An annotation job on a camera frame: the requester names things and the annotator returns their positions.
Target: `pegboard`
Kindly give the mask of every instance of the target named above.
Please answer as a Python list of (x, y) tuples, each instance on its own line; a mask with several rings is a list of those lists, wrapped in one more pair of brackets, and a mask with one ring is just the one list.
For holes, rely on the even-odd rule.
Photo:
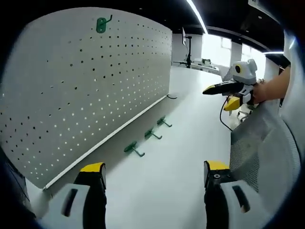
[[(111, 15), (97, 33), (97, 19)], [(170, 29), (120, 10), (75, 8), (31, 22), (2, 78), (4, 152), (44, 187), (168, 93), (171, 45)]]

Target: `window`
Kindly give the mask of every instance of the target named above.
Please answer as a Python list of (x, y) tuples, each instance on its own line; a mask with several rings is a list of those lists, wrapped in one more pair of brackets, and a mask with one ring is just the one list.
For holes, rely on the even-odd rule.
[(201, 58), (212, 63), (230, 67), (232, 42), (228, 38), (210, 34), (203, 35)]
[(263, 79), (265, 75), (266, 56), (262, 52), (243, 44), (242, 61), (249, 59), (255, 60), (257, 66), (256, 79)]

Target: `ceiling light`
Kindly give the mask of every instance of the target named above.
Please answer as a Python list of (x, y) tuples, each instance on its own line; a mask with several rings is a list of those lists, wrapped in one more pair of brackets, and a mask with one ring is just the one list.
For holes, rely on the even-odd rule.
[(192, 0), (186, 0), (186, 1), (187, 1), (187, 3), (191, 6), (191, 8), (192, 8), (192, 10), (194, 11), (194, 13), (196, 14), (197, 19), (198, 19), (198, 21), (200, 22), (200, 24), (201, 24), (201, 26), (202, 26), (202, 28), (203, 28), (203, 30), (204, 30), (204, 33), (205, 33), (205, 34), (208, 34), (208, 30), (206, 29), (205, 24), (204, 24), (204, 22), (203, 22), (203, 20), (202, 20), (202, 18), (201, 18), (201, 16), (200, 16), (200, 14), (199, 14), (197, 8), (195, 7), (194, 3), (192, 2)]
[(265, 55), (270, 55), (270, 54), (277, 54), (277, 55), (283, 55), (283, 51), (276, 51), (276, 52), (263, 52)]

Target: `hand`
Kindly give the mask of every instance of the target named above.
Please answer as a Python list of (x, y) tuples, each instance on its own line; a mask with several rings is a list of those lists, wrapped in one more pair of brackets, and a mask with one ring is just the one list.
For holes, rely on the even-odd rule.
[(257, 83), (253, 88), (253, 103), (258, 104), (266, 100), (266, 87), (264, 83)]

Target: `green pegboard hook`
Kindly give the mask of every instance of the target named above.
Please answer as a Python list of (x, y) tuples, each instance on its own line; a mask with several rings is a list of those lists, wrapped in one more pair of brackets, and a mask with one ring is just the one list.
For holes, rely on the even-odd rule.
[(157, 125), (162, 125), (162, 124), (166, 124), (168, 127), (172, 127), (172, 125), (169, 125), (165, 122), (165, 116), (163, 116), (162, 118), (160, 118), (158, 121), (157, 121)]
[(155, 135), (155, 134), (153, 133), (153, 128), (149, 129), (149, 130), (146, 131), (145, 134), (144, 134), (145, 139), (148, 139), (148, 138), (150, 138), (151, 136), (155, 136), (155, 137), (158, 138), (158, 139), (161, 139), (161, 138), (162, 138), (162, 136), (158, 137), (157, 135)]
[(106, 24), (112, 20), (112, 15), (110, 19), (107, 21), (105, 18), (99, 18), (96, 21), (96, 31), (98, 33), (104, 33), (106, 31)]
[(131, 144), (129, 144), (125, 149), (124, 149), (124, 152), (127, 153), (127, 152), (130, 152), (130, 151), (135, 151), (137, 153), (137, 155), (139, 155), (140, 157), (144, 156), (145, 153), (139, 153), (138, 150), (135, 149), (135, 146), (137, 145), (137, 142), (134, 141), (132, 142)]

